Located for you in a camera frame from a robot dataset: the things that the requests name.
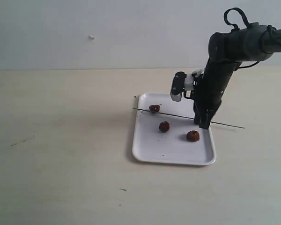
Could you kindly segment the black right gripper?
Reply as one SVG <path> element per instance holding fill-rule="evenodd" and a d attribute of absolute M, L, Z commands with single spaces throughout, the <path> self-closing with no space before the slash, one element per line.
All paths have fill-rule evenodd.
<path fill-rule="evenodd" d="M 193 97 L 194 124 L 199 124 L 200 128 L 209 129 L 237 65 L 235 61 L 208 59 Z"/>

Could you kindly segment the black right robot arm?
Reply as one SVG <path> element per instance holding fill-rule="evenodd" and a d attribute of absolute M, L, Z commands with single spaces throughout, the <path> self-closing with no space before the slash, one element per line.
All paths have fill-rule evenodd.
<path fill-rule="evenodd" d="M 281 29 L 254 23 L 229 33 L 214 33 L 208 43 L 208 61 L 199 76 L 193 100 L 195 124 L 208 129 L 222 103 L 222 96 L 243 62 L 261 62 L 281 53 Z"/>

